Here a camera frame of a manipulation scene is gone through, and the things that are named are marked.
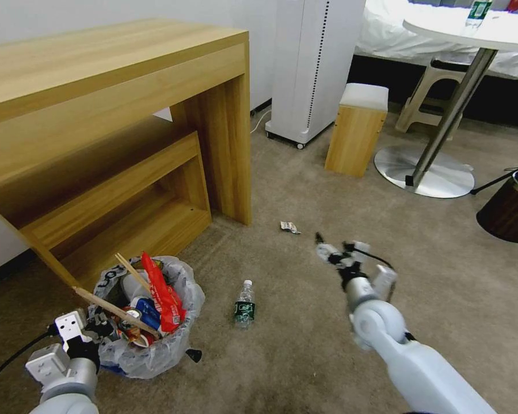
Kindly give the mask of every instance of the white air purifier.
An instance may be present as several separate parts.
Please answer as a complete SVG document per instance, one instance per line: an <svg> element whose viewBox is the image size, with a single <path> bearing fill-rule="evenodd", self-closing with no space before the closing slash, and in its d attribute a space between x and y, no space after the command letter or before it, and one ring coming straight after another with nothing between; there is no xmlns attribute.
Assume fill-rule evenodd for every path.
<svg viewBox="0 0 518 414"><path fill-rule="evenodd" d="M279 0L272 115L265 128L302 149L336 119L365 0Z"/></svg>

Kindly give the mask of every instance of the floor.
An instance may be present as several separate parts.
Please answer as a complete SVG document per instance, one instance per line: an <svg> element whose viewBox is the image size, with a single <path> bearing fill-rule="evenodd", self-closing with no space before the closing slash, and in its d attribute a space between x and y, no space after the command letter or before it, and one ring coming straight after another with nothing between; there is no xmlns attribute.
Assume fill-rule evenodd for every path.
<svg viewBox="0 0 518 414"><path fill-rule="evenodd" d="M396 119L388 115L378 147L425 142L427 129L402 134ZM267 139L260 126L252 136L253 225L217 214L180 254L206 295L191 336L203 359L184 358L149 381L101 371L102 413L406 411L381 359L353 344L338 276L314 252L316 231L334 244L367 242L389 260L399 273L393 303L417 339L439 350L495 410L518 413L518 244L490 236L474 217L496 188L435 200L400 190L373 165L362 179L327 172L330 133L298 151ZM518 129L463 120L445 151L485 183L518 165ZM280 220L302 234L280 231ZM231 322L244 279L257 296L247 332ZM0 363L77 303L37 259L13 271L0 282ZM0 376L0 414L38 403L40 388L23 368L28 356Z"/></svg>

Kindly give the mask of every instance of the white bedsheet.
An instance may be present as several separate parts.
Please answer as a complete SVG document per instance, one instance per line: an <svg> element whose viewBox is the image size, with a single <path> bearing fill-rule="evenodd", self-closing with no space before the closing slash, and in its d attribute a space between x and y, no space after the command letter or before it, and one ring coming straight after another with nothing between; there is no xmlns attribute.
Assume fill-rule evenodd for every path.
<svg viewBox="0 0 518 414"><path fill-rule="evenodd" d="M463 18L464 10L412 4L407 0L367 0L363 28L355 52L427 65L432 58L470 63L477 48L434 40L408 31L403 19L408 13L437 13L438 18ZM499 52L490 66L498 75L518 78L518 52Z"/></svg>

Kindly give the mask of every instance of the plastic water bottle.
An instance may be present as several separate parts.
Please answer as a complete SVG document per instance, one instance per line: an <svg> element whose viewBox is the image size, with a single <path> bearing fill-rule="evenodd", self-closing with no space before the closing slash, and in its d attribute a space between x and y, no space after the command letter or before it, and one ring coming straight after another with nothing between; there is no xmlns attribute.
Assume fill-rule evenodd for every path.
<svg viewBox="0 0 518 414"><path fill-rule="evenodd" d="M479 27L491 7L491 3L492 0L474 0L466 18L466 26Z"/></svg>
<svg viewBox="0 0 518 414"><path fill-rule="evenodd" d="M255 318L255 295L252 281L243 283L242 291L234 304L234 323L237 328L248 329Z"/></svg>

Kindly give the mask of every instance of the chopsticks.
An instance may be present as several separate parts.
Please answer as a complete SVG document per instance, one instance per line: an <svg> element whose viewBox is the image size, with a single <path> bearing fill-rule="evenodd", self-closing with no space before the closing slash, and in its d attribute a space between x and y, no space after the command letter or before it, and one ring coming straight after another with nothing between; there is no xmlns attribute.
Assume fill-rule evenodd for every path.
<svg viewBox="0 0 518 414"><path fill-rule="evenodd" d="M137 270L132 267L132 265L126 260L123 256L121 256L121 253L115 253L115 258L121 263L129 272L131 275L134 276L134 278L142 285L144 288L149 292L150 291L150 285L146 280L140 275L140 273L137 272Z"/></svg>
<svg viewBox="0 0 518 414"><path fill-rule="evenodd" d="M89 303L101 306L106 311L113 313L114 315L118 316L119 318L129 322L131 325L134 325L143 331L149 332L154 336L154 338L159 339L159 332L156 331L154 328L149 327L141 320L135 318L134 316L129 315L124 310L118 308L117 306L113 305L112 303L108 302L105 299L102 299L101 297L98 297L89 291L83 289L82 287L73 286L73 290L76 292L77 295L82 297L84 300L86 300Z"/></svg>

